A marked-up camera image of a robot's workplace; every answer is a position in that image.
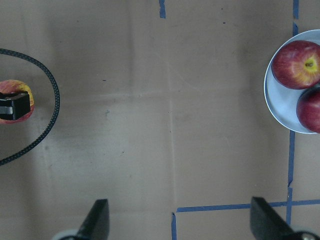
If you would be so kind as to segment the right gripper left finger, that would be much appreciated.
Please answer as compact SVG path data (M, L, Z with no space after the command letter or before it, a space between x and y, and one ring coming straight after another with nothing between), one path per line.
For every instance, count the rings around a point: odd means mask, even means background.
M107 240L110 233L110 214L107 199L98 199L75 235L76 240Z

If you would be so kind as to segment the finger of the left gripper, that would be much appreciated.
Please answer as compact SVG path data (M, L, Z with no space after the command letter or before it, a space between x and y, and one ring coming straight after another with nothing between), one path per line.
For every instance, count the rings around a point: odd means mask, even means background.
M0 93L0 118L16 121L31 112L27 91Z

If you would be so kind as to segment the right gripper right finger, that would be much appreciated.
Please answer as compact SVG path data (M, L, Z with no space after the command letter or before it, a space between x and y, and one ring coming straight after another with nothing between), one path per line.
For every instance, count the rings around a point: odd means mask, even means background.
M256 240L293 240L296 237L296 232L263 197L251 198L249 226Z

